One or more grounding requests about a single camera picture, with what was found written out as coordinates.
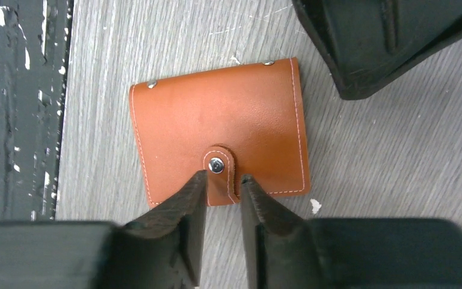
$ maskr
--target white stitching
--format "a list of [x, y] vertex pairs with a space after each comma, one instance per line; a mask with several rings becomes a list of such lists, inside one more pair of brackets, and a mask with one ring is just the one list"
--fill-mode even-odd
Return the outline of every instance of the white stitching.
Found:
[[[213, 152], [218, 152], [219, 154], [221, 155], [224, 155], [224, 157], [226, 157], [227, 159], [227, 163], [228, 164], [231, 164], [231, 162], [229, 161], [229, 158], [227, 157], [227, 155], [221, 151], [209, 151], [204, 157], [203, 157], [203, 169], [206, 169], [206, 162], [205, 162], [205, 159], [206, 157], [213, 153]], [[227, 169], [227, 196], [229, 197], [229, 199], [231, 200], [231, 202], [233, 202], [233, 204], [236, 204], [235, 200], [233, 200], [233, 198], [231, 197], [231, 194], [230, 194], [230, 191], [229, 191], [229, 183], [231, 181], [231, 167]], [[210, 204], [210, 196], [208, 196], [208, 205]]]
[[146, 181], [146, 194], [148, 195], [148, 199], [150, 200], [150, 203], [159, 205], [160, 203], [156, 203], [151, 199], [150, 195], [150, 186], [148, 184], [148, 174], [146, 173], [146, 164], [144, 163], [144, 155], [143, 155], [143, 146], [141, 145], [141, 137], [139, 136], [139, 129], [137, 128], [137, 118], [135, 116], [135, 85], [132, 86], [132, 112], [134, 114], [134, 127], [135, 127], [135, 134], [137, 135], [137, 143], [139, 144], [139, 153], [141, 155], [141, 164], [143, 167], [143, 172], [144, 172], [144, 180]]
[[281, 193], [296, 193], [298, 191], [303, 191], [306, 188], [306, 177], [304, 175], [304, 163], [302, 161], [302, 145], [300, 142], [300, 126], [298, 125], [298, 108], [297, 108], [297, 93], [295, 91], [295, 75], [293, 72], [293, 62], [291, 58], [289, 59], [289, 64], [291, 65], [291, 86], [293, 86], [293, 100], [295, 101], [295, 117], [297, 118], [297, 132], [298, 132], [298, 151], [300, 152], [300, 166], [302, 168], [302, 189], [296, 191], [272, 191], [267, 194], [281, 194]]

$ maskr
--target leather flap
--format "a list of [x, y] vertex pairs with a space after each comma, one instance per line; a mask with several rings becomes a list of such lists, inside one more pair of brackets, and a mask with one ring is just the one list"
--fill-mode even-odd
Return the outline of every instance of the leather flap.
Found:
[[224, 171], [208, 174], [209, 205], [238, 202], [245, 173], [275, 196], [310, 189], [296, 58], [133, 85], [130, 109], [150, 207], [211, 157]]

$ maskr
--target gray wood grain surface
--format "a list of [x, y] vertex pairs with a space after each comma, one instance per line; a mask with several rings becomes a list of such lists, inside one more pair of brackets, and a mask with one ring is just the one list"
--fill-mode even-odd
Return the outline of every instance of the gray wood grain surface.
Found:
[[[289, 0], [75, 1], [59, 219], [148, 210], [128, 88], [298, 57], [313, 188], [280, 199], [311, 217], [436, 216], [462, 226], [462, 40], [373, 97], [339, 99]], [[201, 288], [246, 288], [239, 205], [210, 208]]]

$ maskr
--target silver metal stud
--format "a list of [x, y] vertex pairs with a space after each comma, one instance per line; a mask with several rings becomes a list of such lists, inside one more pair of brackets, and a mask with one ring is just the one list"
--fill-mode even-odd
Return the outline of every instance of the silver metal stud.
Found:
[[221, 173], [224, 171], [224, 162], [219, 158], [212, 158], [208, 163], [208, 168], [212, 173]]
[[148, 81], [148, 88], [152, 89], [156, 86], [156, 80], [150, 80]]

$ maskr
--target wallet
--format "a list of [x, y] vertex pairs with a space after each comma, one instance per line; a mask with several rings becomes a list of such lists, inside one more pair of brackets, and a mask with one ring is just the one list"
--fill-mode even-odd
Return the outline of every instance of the wallet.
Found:
[[198, 170], [208, 206], [237, 204], [243, 174], [272, 196], [310, 190], [296, 58], [139, 83], [129, 105], [150, 208]]

